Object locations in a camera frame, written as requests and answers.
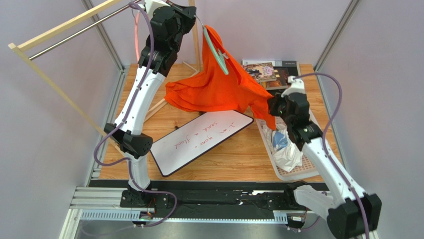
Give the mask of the green clothes hanger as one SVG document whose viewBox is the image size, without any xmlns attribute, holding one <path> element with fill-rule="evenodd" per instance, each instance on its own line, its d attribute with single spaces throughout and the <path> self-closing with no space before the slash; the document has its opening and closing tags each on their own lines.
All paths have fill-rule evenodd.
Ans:
<svg viewBox="0 0 424 239">
<path fill-rule="evenodd" d="M 209 49 L 211 50 L 211 53 L 212 53 L 213 57 L 215 58 L 217 64 L 219 65 L 219 67 L 221 68 L 221 70 L 223 71 L 223 73 L 225 75 L 228 75 L 229 74 L 229 71 L 228 71 L 227 66 L 226 66 L 224 55 L 222 54 L 222 52 L 219 49 L 216 49 L 215 48 L 215 46 L 214 46 L 214 44 L 213 44 L 213 42 L 211 40 L 211 37 L 209 35 L 208 29 L 202 23 L 202 21 L 200 20 L 200 18 L 197 15 L 196 15 L 196 19 L 200 22 L 200 24 L 202 26 L 203 35 L 205 37 L 205 40 L 207 42 L 207 45 L 208 45 Z"/>
</svg>

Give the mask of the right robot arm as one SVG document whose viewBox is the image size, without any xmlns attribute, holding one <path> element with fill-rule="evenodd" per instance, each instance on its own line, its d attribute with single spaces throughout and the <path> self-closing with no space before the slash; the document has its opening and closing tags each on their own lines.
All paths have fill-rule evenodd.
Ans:
<svg viewBox="0 0 424 239">
<path fill-rule="evenodd" d="M 325 133 L 310 119 L 306 94 L 277 95 L 267 104 L 269 114 L 284 121 L 289 139 L 313 163 L 330 191 L 325 195 L 307 183 L 297 183 L 291 193 L 296 203 L 324 219 L 336 239 L 369 239 L 378 226 L 382 201 L 367 193 L 341 165 Z"/>
</svg>

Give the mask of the white printed t shirt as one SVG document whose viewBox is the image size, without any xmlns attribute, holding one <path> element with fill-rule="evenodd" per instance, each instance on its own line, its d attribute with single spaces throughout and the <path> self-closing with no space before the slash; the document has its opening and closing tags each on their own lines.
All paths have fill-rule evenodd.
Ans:
<svg viewBox="0 0 424 239">
<path fill-rule="evenodd" d="M 288 136 L 285 124 L 277 124 L 275 130 L 267 125 L 262 126 L 266 144 L 269 147 L 275 164 L 286 172 L 291 172 L 295 167 L 302 166 L 303 153 L 297 148 Z"/>
</svg>

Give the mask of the pink clothes hanger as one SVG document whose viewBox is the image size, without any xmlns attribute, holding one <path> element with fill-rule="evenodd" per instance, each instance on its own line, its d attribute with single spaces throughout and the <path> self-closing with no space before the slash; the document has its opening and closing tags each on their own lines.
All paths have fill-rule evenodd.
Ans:
<svg viewBox="0 0 424 239">
<path fill-rule="evenodd" d="M 137 14 L 133 14 L 134 18 L 134 45 L 135 45 L 135 54 L 136 60 L 140 58 L 140 50 L 139 50 L 139 36 L 138 36 L 138 27 L 141 13 L 138 11 Z"/>
</svg>

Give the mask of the orange t shirt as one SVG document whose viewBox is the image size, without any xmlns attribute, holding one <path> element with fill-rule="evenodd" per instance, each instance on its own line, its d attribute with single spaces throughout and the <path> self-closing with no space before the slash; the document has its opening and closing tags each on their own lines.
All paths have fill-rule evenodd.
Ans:
<svg viewBox="0 0 424 239">
<path fill-rule="evenodd" d="M 270 129 L 275 129 L 275 118 L 269 114 L 267 104 L 272 95 L 256 83 L 225 50 L 219 34 L 210 26 L 206 26 L 206 29 L 214 47 L 227 55 L 225 62 L 228 74 L 223 72 L 204 40 L 203 71 L 167 83 L 165 100 L 187 112 L 236 110 L 243 113 L 251 109 L 255 118 L 264 120 Z"/>
</svg>

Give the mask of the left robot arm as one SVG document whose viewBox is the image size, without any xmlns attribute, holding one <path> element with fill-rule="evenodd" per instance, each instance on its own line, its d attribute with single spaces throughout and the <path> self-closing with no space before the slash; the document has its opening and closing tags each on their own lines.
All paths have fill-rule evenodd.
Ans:
<svg viewBox="0 0 424 239">
<path fill-rule="evenodd" d="M 116 120 L 106 124 L 104 130 L 128 162 L 129 187 L 147 192 L 151 184 L 147 154 L 153 139 L 142 132 L 144 121 L 156 92 L 177 60 L 183 36 L 195 26 L 197 8 L 169 0 L 147 0 L 144 7 L 130 3 L 130 7 L 144 15 L 149 35 L 140 51 L 128 99 Z"/>
</svg>

